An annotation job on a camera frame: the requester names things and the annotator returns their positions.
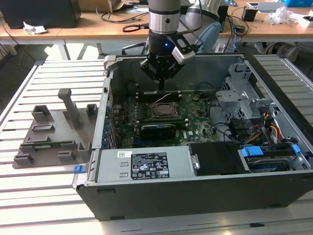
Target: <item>wooden desk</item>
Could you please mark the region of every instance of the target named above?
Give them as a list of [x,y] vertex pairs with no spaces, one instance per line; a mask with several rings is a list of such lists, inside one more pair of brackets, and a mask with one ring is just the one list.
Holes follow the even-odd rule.
[[0,40],[10,40],[10,36],[5,32],[2,25],[8,31],[8,33],[14,38],[19,40],[38,40],[38,39],[57,39],[61,28],[48,28],[48,33],[30,35],[26,33],[23,29],[10,29],[8,24],[4,21],[4,18],[0,20]]
[[[235,0],[238,4],[237,7],[229,7],[228,14],[232,15],[233,10],[238,7],[243,7],[246,4],[246,0]],[[294,13],[299,13],[306,15],[309,11],[313,9],[312,7],[293,7],[288,8],[288,10],[293,11]],[[243,9],[236,10],[233,13],[233,16],[241,18]],[[249,32],[243,37],[245,42],[262,42],[269,41],[282,41],[282,42],[300,42],[299,40],[304,41],[313,41],[313,28],[302,28],[298,23],[290,22],[290,24],[276,24],[270,25],[265,22],[265,17],[267,14],[257,13],[254,22],[247,22],[249,25]],[[244,25],[245,23],[241,22],[239,19],[234,18],[234,23],[238,25]],[[230,36],[230,26],[228,23],[224,26],[224,32],[220,34],[220,37],[229,37]]]
[[[236,0],[237,7],[229,7],[228,14],[233,10],[243,7],[247,0]],[[310,7],[289,8],[294,13],[308,14]],[[243,10],[234,12],[234,16],[241,17]],[[135,16],[131,14],[116,14],[111,16],[112,20],[122,20]],[[257,13],[254,22],[248,22],[249,33],[242,38],[243,42],[312,42],[313,28],[302,28],[299,24],[290,22],[290,24],[270,25],[262,22],[267,14]],[[139,24],[147,23],[148,16],[141,17]],[[238,19],[234,19],[235,24],[245,25]],[[80,21],[75,28],[52,28],[48,29],[46,34],[29,35],[22,29],[10,29],[5,24],[8,32],[20,44],[57,44],[64,60],[69,59],[66,43],[95,43],[97,44],[99,54],[102,53],[101,43],[119,43],[127,41],[129,44],[145,42],[148,36],[148,30],[142,29],[132,33],[124,33],[122,28],[127,24],[108,23],[100,19],[96,13],[83,12]],[[230,26],[228,23],[224,26],[224,31],[220,34],[221,42],[227,41],[230,37]],[[16,43],[0,27],[0,43],[3,45],[15,45]]]
[[[110,20],[121,21],[137,13],[111,15]],[[142,16],[140,22],[134,24],[143,24],[148,22],[148,16]],[[130,23],[109,23],[100,19],[96,13],[83,12],[75,28],[62,28],[58,33],[59,39],[88,39],[88,38],[147,38],[148,30],[142,29],[136,32],[124,33],[123,27]]]

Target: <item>blue latch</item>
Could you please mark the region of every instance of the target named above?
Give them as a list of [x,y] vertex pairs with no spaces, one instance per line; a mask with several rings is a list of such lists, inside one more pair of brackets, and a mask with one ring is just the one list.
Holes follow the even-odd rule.
[[249,153],[246,151],[246,149],[242,149],[241,152],[243,153],[243,156],[246,158],[249,156]]
[[244,157],[263,156],[264,153],[260,146],[246,146],[241,150]]
[[111,107],[109,107],[109,106],[107,106],[107,113],[112,113],[112,108]]
[[294,150],[295,154],[298,156],[301,152],[301,149],[299,148],[299,146],[297,144],[293,144],[292,145],[292,149]]
[[73,173],[74,173],[74,174],[82,174],[82,173],[85,173],[85,166],[84,166],[84,165],[76,165],[76,166],[74,166]]

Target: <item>warning label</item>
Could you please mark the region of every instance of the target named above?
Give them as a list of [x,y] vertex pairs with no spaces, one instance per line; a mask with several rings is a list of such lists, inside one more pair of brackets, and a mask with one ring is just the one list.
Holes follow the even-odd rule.
[[132,154],[131,168],[133,180],[170,178],[166,153]]

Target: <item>cardboard box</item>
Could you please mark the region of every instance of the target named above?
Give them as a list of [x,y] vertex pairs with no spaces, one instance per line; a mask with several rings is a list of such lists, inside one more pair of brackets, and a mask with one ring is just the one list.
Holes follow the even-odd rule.
[[113,12],[120,9],[125,0],[78,0],[81,11]]

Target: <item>aluminum extrusion table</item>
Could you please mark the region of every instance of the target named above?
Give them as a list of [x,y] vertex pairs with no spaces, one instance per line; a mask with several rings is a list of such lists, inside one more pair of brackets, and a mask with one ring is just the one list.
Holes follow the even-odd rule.
[[[288,95],[295,95],[299,90],[299,96],[294,97],[293,102],[298,102],[301,97],[311,99],[312,84],[308,85],[309,81],[301,77],[301,72],[291,65],[287,67],[287,61],[275,56],[257,58],[263,65],[266,65],[266,61],[270,61],[270,64],[276,61],[280,71],[292,73],[287,75],[280,72],[276,78],[280,79],[277,80],[278,83],[286,83],[282,88]],[[72,89],[72,100],[76,102],[78,108],[86,107],[91,102],[99,104],[104,80],[103,71],[103,60],[47,61],[42,65],[35,65],[2,113],[1,235],[66,233],[125,235],[156,232],[214,235],[313,233],[313,192],[307,193],[287,208],[280,209],[99,222],[72,188],[73,165],[15,170],[12,167],[13,158],[32,123],[33,107],[36,104],[46,104],[49,110],[65,109],[57,97],[60,88]],[[298,86],[289,84],[288,79],[297,82]],[[307,93],[298,88],[305,88]],[[305,110],[312,112],[309,106],[303,109]]]

